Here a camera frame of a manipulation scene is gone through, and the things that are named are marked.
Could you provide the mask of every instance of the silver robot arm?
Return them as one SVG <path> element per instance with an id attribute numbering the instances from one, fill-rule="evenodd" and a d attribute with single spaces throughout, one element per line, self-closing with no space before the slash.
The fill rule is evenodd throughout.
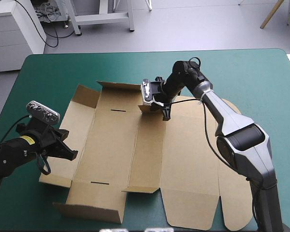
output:
<path id="1" fill-rule="evenodd" d="M 141 90 L 151 110 L 162 110 L 163 120 L 171 118 L 173 99 L 187 87 L 207 106 L 218 123 L 217 147 L 227 165 L 247 177 L 253 198 L 253 214 L 260 232 L 290 232 L 282 223 L 277 180 L 272 163 L 269 136 L 254 121 L 236 113 L 213 91 L 212 83 L 200 71 L 201 61 L 177 61 L 164 81 L 143 80 Z"/>

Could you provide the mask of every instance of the white drawer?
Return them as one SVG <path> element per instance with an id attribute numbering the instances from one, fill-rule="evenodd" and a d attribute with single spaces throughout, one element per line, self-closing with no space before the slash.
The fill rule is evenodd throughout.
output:
<path id="1" fill-rule="evenodd" d="M 32 52 L 28 44 L 0 47 L 0 72 L 19 70 Z"/>
<path id="2" fill-rule="evenodd" d="M 19 30 L 19 26 L 12 15 L 0 16 L 0 31 L 7 30 Z"/>
<path id="3" fill-rule="evenodd" d="M 27 41 L 20 30 L 0 32 L 0 47 L 18 44 L 27 44 Z"/>

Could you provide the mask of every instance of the black line marking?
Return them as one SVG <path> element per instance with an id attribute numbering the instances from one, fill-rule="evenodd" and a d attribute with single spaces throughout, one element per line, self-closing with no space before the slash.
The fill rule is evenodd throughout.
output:
<path id="1" fill-rule="evenodd" d="M 120 111 L 120 112 L 126 112 L 125 110 L 111 110 L 111 111 Z"/>
<path id="2" fill-rule="evenodd" d="M 91 183 L 92 183 L 92 184 L 110 185 L 110 183 L 95 182 L 95 181 L 91 181 Z"/>

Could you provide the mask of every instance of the flattened cardboard box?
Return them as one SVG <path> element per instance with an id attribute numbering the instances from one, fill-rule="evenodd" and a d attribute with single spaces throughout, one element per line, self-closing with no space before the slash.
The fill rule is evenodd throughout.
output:
<path id="1" fill-rule="evenodd" d="M 68 217 L 122 223 L 126 192 L 160 188 L 171 226 L 210 229 L 219 197 L 229 230 L 249 223 L 249 183 L 208 147 L 202 105 L 175 104 L 165 122 L 160 113 L 142 106 L 139 85 L 99 83 L 101 93 L 78 86 L 61 124 L 70 131 L 65 142 L 79 151 L 77 158 L 49 157 L 53 171 L 40 177 L 41 182 L 70 188 L 66 203 L 54 203 L 55 208 Z M 217 124 L 207 116 L 215 145 Z"/>

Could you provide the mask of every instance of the yellow label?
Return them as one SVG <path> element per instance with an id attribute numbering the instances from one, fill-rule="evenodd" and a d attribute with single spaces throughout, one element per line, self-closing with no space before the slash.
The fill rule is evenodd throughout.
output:
<path id="1" fill-rule="evenodd" d="M 29 136 L 23 135 L 23 136 L 20 136 L 20 138 L 26 140 L 30 145 L 35 144 L 35 141 Z"/>

